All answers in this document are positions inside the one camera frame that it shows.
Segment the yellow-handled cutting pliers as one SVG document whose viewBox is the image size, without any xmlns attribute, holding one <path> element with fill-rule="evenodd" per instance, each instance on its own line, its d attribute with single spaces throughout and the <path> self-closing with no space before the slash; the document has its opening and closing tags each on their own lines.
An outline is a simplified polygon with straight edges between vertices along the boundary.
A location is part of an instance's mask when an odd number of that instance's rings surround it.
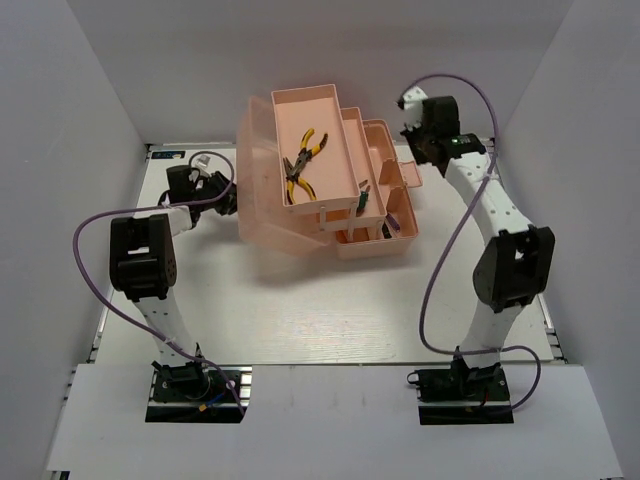
<svg viewBox="0 0 640 480">
<path fill-rule="evenodd" d="M 287 157 L 284 157 L 282 161 L 285 171 L 286 199 L 288 203 L 290 205 L 295 204 L 294 190 L 296 186 L 301 187 L 311 201 L 315 201 L 317 195 L 314 188 L 301 177 L 301 173 L 305 169 L 308 159 L 306 157 L 299 157 L 294 164 L 292 164 Z"/>
</svg>

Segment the yellow long-nose pliers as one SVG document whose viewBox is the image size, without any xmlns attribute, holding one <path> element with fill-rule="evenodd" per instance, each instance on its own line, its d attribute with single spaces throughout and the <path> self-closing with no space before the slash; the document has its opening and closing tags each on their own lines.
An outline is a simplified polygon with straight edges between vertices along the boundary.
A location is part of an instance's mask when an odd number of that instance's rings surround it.
<svg viewBox="0 0 640 480">
<path fill-rule="evenodd" d="M 325 148 L 328 142 L 327 133 L 323 135 L 322 139 L 317 145 L 313 147 L 308 146 L 309 140 L 314 134 L 315 134 L 315 130 L 313 128 L 308 129 L 304 133 L 300 142 L 300 150 L 294 163 L 291 163 L 291 161 L 288 158 L 283 159 L 285 174 L 288 180 L 296 182 L 301 172 L 306 167 L 307 163 L 310 162 L 316 155 L 318 155 Z"/>
</svg>

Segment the pink plastic toolbox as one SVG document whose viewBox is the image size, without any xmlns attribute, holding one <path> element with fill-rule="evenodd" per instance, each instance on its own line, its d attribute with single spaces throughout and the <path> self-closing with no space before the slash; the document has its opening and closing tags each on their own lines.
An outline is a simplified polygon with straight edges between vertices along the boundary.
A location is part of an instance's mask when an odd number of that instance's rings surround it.
<svg viewBox="0 0 640 480">
<path fill-rule="evenodd" d="M 309 147 L 328 134 L 325 148 L 301 173 L 317 199 L 296 186 L 290 205 L 282 159 L 295 162 L 310 128 L 315 134 Z M 332 84 L 251 97 L 237 131 L 236 168 L 239 234 L 247 243 L 297 256 L 335 247 L 338 258 L 348 260 L 400 255 L 419 235 L 410 194 L 422 184 L 416 163 L 400 159 L 385 121 L 341 106 Z M 365 179 L 369 199 L 357 216 Z M 399 232 L 387 214 L 398 221 Z M 391 239 L 383 237 L 384 224 Z"/>
</svg>

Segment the purple-handled small screwdriver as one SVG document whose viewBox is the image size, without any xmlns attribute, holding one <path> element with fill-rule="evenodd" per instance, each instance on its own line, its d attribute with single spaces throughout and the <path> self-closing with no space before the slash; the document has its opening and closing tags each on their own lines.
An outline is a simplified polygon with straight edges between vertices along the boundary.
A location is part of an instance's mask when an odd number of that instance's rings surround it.
<svg viewBox="0 0 640 480">
<path fill-rule="evenodd" d="M 387 223 L 396 231 L 399 232 L 401 230 L 401 226 L 398 223 L 398 221 L 391 215 L 391 214 L 387 214 L 386 215 L 386 220 Z"/>
</svg>

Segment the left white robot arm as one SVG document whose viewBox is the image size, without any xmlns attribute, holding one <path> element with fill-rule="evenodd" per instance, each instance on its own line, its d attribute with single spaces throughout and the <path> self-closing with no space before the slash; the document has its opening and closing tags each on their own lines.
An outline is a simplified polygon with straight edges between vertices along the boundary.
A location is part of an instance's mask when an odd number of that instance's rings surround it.
<svg viewBox="0 0 640 480">
<path fill-rule="evenodd" d="M 160 208 L 147 217 L 117 217 L 110 224 L 109 274 L 115 290 L 142 314 L 154 332 L 160 370 L 182 368 L 177 387 L 188 398 L 199 399 L 211 387 L 211 374 L 193 364 L 200 356 L 182 318 L 173 287 L 177 260 L 173 238 L 193 229 L 207 210 L 232 215 L 237 211 L 237 187 L 222 172 L 179 165 L 166 170 L 168 189 Z"/>
</svg>

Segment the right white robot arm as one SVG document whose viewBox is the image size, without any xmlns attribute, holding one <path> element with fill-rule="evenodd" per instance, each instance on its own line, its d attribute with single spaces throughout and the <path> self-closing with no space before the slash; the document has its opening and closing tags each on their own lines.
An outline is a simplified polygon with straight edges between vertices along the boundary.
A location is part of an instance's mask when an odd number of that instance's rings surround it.
<svg viewBox="0 0 640 480">
<path fill-rule="evenodd" d="M 475 134 L 461 132 L 454 97 L 424 99 L 420 120 L 401 134 L 415 161 L 433 165 L 456 190 L 483 238 L 484 250 L 472 274 L 477 306 L 453 354 L 465 365 L 451 374 L 453 390 L 472 399 L 486 389 L 485 371 L 500 363 L 517 317 L 545 290 L 555 236 L 516 207 L 496 174 L 493 154 Z"/>
</svg>

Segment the black logo sticker left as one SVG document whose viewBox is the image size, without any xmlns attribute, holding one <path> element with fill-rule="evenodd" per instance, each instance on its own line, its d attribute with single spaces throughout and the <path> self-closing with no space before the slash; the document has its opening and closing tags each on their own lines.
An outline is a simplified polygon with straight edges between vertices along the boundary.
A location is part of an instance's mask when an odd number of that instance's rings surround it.
<svg viewBox="0 0 640 480">
<path fill-rule="evenodd" d="M 164 160 L 164 159 L 183 159 L 185 157 L 184 151 L 169 150 L 169 151 L 154 151 L 151 153 L 151 159 Z"/>
</svg>

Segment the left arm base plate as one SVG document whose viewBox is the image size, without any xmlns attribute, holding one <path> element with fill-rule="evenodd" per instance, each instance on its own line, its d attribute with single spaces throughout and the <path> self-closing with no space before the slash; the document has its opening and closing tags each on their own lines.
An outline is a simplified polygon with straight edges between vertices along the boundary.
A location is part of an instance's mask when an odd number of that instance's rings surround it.
<svg viewBox="0 0 640 480">
<path fill-rule="evenodd" d="M 252 368 L 223 367 L 220 373 L 202 367 L 196 372 L 192 364 L 160 368 L 154 364 L 146 423 L 239 424 L 243 420 L 235 395 L 247 411 L 250 402 Z"/>
</svg>

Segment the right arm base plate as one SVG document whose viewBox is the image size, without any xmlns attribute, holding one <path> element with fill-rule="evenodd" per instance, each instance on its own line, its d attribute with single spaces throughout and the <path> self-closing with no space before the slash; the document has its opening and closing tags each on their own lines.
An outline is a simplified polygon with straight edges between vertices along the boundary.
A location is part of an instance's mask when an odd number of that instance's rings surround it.
<svg viewBox="0 0 640 480">
<path fill-rule="evenodd" d="M 469 368 L 455 356 L 447 368 L 410 372 L 416 388 L 419 421 L 423 426 L 490 425 L 514 422 L 511 397 L 500 363 Z"/>
</svg>

